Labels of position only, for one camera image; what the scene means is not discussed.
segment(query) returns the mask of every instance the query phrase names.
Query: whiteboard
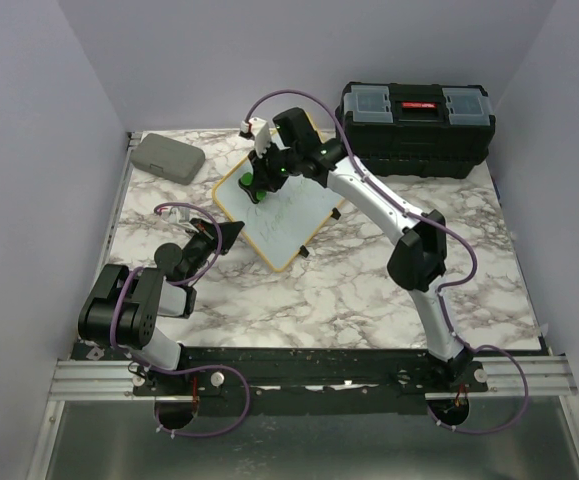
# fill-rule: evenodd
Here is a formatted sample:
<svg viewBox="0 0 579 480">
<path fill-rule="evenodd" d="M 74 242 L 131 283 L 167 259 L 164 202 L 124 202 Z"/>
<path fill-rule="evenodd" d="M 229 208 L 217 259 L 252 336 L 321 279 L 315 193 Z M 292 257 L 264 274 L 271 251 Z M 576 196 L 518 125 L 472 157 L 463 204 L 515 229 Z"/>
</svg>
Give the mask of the whiteboard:
<svg viewBox="0 0 579 480">
<path fill-rule="evenodd" d="M 280 137 L 272 140 L 283 148 Z M 344 199 L 314 180 L 289 177 L 278 192 L 253 204 L 238 186 L 246 172 L 252 172 L 247 157 L 213 187 L 213 200 L 231 221 L 245 222 L 242 234 L 247 242 L 272 270 L 281 272 Z"/>
</svg>

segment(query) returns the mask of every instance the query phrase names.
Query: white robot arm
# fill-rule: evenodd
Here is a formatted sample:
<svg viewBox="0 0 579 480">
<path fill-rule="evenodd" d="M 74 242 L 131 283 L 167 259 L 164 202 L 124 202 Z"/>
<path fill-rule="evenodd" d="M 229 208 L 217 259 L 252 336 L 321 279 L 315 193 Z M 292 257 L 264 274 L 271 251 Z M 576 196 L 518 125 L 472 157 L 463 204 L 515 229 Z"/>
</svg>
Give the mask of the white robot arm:
<svg viewBox="0 0 579 480">
<path fill-rule="evenodd" d="M 269 124 L 252 118 L 243 122 L 241 134 L 253 138 L 255 148 L 249 155 L 253 166 L 253 182 L 240 187 L 257 203 L 258 191 L 277 191 L 289 175 L 303 175 L 338 193 L 367 215 L 396 247 L 387 266 L 392 279 L 409 291 L 418 310 L 427 337 L 429 353 L 442 364 L 464 365 L 469 352 L 450 332 L 442 314 L 436 291 L 444 281 L 446 237 L 406 213 L 425 215 L 423 211 L 396 195 L 374 177 L 356 157 L 356 165 L 346 156 L 339 141 L 322 143 L 306 114 L 290 109 L 274 118 L 285 149 L 271 143 Z M 375 188 L 381 190 L 379 195 Z M 387 196 L 405 208 L 396 210 Z M 444 223 L 436 211 L 435 220 Z"/>
<path fill-rule="evenodd" d="M 188 318 L 191 315 L 196 291 L 189 281 L 195 278 L 210 255 L 225 255 L 229 251 L 244 223 L 212 225 L 194 218 L 189 225 L 193 236 L 184 247 L 166 243 L 156 250 L 156 268 L 133 272 L 129 272 L 126 265 L 106 264 L 102 268 L 78 319 L 78 333 L 83 340 L 120 346 L 161 370 L 175 371 L 183 367 L 186 359 L 182 356 L 182 345 L 162 333 L 156 325 L 157 318 Z M 220 247 L 216 228 L 221 232 Z M 121 295 L 123 301 L 118 310 Z M 119 313 L 114 328 L 116 311 Z"/>
</svg>

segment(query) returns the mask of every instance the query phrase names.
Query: metal floor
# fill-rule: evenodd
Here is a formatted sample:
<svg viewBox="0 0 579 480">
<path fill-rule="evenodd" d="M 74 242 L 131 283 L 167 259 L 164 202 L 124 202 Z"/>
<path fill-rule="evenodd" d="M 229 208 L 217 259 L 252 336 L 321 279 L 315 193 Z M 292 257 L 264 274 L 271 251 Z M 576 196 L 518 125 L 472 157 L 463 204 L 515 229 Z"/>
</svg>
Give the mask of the metal floor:
<svg viewBox="0 0 579 480">
<path fill-rule="evenodd" d="M 520 399 L 472 401 L 465 426 L 511 418 Z M 230 419 L 198 419 L 212 429 Z M 557 398 L 535 398 L 521 423 L 465 436 L 428 417 L 393 414 L 250 417 L 214 439 L 156 434 L 150 402 L 68 403 L 52 480 L 579 479 L 579 462 Z"/>
</svg>

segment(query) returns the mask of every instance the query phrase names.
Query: handwriting on whiteboard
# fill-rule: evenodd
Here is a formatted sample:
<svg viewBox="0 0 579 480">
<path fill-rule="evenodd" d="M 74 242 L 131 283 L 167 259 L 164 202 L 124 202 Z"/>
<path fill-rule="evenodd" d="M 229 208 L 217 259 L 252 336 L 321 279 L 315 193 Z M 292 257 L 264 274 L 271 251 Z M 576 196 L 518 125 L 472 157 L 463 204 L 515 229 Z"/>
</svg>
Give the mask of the handwriting on whiteboard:
<svg viewBox="0 0 579 480">
<path fill-rule="evenodd" d="M 286 224 L 287 216 L 290 214 L 291 206 L 299 200 L 300 195 L 307 189 L 308 181 L 310 180 L 302 180 L 294 188 L 287 189 L 286 194 L 282 192 L 282 196 L 279 193 L 270 194 L 278 195 L 278 197 L 267 197 L 262 203 L 252 204 L 247 209 L 245 225 L 255 224 L 257 226 L 256 230 L 258 230 L 265 242 L 283 234 L 283 229 L 292 227 L 292 225 Z M 270 208 L 275 210 L 272 215 L 269 215 Z"/>
</svg>

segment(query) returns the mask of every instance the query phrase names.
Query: marble surface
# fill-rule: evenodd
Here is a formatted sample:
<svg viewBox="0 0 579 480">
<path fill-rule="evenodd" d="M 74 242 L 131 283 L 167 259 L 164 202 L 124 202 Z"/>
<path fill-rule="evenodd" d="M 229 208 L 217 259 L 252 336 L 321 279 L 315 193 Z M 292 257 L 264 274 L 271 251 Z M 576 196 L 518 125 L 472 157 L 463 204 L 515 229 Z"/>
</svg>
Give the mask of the marble surface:
<svg viewBox="0 0 579 480">
<path fill-rule="evenodd" d="M 207 161 L 190 186 L 135 170 L 117 224 L 109 261 L 152 266 L 162 243 L 186 234 L 152 214 L 155 205 L 184 201 L 226 217 L 211 188 L 248 153 L 251 142 L 235 130 L 168 131 L 160 134 L 202 148 Z M 472 344 L 539 348 L 539 331 L 485 164 L 466 180 L 388 177 L 403 198 L 424 210 L 437 208 L 447 224 L 475 248 L 480 268 L 468 285 L 448 294 L 458 329 Z M 409 294 L 388 277 L 393 247 L 350 203 L 339 221 L 329 220 L 284 272 L 272 273 L 239 239 L 196 285 L 189 319 L 160 317 L 170 337 L 197 346 L 421 348 L 425 336 Z M 449 279 L 470 269 L 467 252 L 449 240 Z"/>
</svg>

